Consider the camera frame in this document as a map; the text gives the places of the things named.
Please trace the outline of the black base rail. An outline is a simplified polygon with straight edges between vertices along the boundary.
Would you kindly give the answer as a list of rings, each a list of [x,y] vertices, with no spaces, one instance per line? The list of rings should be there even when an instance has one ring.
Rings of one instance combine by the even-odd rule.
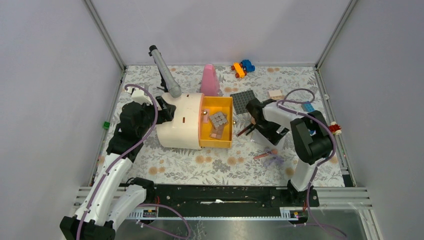
[[[312,189],[296,193],[287,187],[155,184],[147,188],[145,203],[161,204],[159,217],[279,217],[281,208],[319,207]]]

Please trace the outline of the red yellow toy car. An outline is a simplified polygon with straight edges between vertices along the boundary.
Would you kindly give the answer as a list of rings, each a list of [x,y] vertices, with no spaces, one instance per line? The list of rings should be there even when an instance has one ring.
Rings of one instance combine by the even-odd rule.
[[[332,121],[328,126],[328,129],[333,135],[340,135],[342,133],[342,128],[335,121]]]

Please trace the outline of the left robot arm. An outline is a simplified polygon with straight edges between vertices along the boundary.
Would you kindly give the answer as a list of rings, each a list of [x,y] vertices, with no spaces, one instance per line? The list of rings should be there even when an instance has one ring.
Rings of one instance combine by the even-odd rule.
[[[97,180],[74,216],[65,216],[59,228],[67,240],[113,240],[116,232],[138,204],[155,200],[153,182],[136,178],[116,203],[112,203],[124,175],[133,165],[143,142],[156,125],[170,122],[177,107],[161,96],[153,97],[143,87],[148,100],[133,97],[119,115],[113,137]]]

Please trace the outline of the pink square compact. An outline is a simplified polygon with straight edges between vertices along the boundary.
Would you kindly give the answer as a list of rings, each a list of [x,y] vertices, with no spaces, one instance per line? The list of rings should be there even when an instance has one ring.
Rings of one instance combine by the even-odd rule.
[[[205,124],[207,124],[208,121],[209,121],[209,111],[205,109],[202,112],[202,122],[205,123]]]

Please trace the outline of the light blue lego brick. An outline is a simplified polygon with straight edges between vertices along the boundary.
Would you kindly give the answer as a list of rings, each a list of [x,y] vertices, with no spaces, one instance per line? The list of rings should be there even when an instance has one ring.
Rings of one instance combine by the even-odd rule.
[[[306,102],[302,103],[301,108],[304,112],[307,112],[307,113],[311,113],[311,112],[315,111],[315,108],[313,107],[313,105],[311,104],[310,101],[306,101]]]

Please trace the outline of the black makeup brush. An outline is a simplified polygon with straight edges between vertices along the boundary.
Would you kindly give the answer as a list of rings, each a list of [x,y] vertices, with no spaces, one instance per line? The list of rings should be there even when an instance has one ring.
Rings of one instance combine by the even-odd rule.
[[[236,134],[237,137],[240,137],[242,134],[249,135],[255,129],[255,124],[250,123],[248,126],[243,128],[239,133]]]

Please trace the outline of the beige lego brick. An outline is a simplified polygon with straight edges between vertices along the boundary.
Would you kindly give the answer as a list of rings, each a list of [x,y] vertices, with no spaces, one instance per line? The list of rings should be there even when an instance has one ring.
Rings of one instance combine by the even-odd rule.
[[[285,95],[283,95],[283,92],[280,89],[269,90],[268,96],[270,99],[273,99],[273,100],[283,100],[285,98]]]

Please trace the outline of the grey microphone on stand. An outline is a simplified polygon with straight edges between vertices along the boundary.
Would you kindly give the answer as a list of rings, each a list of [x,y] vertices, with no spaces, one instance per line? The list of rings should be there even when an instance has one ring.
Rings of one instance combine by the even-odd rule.
[[[161,76],[161,86],[165,93],[169,93],[173,98],[179,98],[182,95],[181,86],[177,83],[173,77],[168,65],[162,57],[161,52],[158,50],[156,45],[149,47],[149,56],[153,58],[156,64],[159,74]]]

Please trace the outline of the green small block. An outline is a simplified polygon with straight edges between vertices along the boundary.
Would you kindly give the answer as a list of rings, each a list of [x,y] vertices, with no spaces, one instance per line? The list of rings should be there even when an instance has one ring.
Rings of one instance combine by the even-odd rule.
[[[105,130],[108,130],[110,128],[110,122],[104,121],[103,122],[103,125],[102,125],[102,128],[105,129]]]

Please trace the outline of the cream round drawer organizer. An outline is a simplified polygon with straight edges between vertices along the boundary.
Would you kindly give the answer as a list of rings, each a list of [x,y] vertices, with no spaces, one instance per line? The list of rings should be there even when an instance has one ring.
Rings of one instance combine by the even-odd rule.
[[[232,97],[205,96],[202,93],[183,93],[178,98],[164,93],[161,97],[167,104],[176,107],[171,121],[156,125],[157,137],[163,147],[193,150],[232,147]],[[218,112],[225,115],[227,123],[222,133],[211,137],[214,127],[205,118]]]

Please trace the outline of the orange and blue toy car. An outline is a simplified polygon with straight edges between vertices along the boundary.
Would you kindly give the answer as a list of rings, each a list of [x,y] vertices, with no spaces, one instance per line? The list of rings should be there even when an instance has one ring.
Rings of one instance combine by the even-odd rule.
[[[256,67],[248,59],[244,59],[241,62],[234,62],[230,69],[235,72],[234,76],[236,79],[244,78],[248,73],[254,72]]]

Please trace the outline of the pink cone bottle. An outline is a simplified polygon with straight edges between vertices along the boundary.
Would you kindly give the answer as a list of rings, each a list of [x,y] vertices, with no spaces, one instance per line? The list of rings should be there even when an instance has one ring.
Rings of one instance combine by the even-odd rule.
[[[213,64],[208,63],[204,66],[199,91],[208,97],[219,95],[220,83]]]

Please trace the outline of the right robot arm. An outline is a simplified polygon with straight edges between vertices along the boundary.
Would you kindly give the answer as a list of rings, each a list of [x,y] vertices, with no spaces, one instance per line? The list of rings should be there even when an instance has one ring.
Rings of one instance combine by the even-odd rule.
[[[287,201],[293,206],[306,199],[306,190],[318,171],[318,166],[331,159],[337,144],[323,114],[314,110],[309,113],[295,111],[283,106],[283,101],[268,99],[250,100],[246,109],[254,119],[253,127],[258,140],[269,146],[277,146],[280,140],[291,133],[295,153],[299,158],[294,175],[288,182]]]

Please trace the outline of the grey lego baseplate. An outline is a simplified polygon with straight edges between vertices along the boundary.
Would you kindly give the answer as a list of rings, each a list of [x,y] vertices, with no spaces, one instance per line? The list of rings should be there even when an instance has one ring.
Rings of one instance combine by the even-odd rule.
[[[233,93],[230,95],[232,97],[233,108],[237,115],[247,113],[247,104],[250,100],[256,98],[256,95],[252,90],[242,91]]]

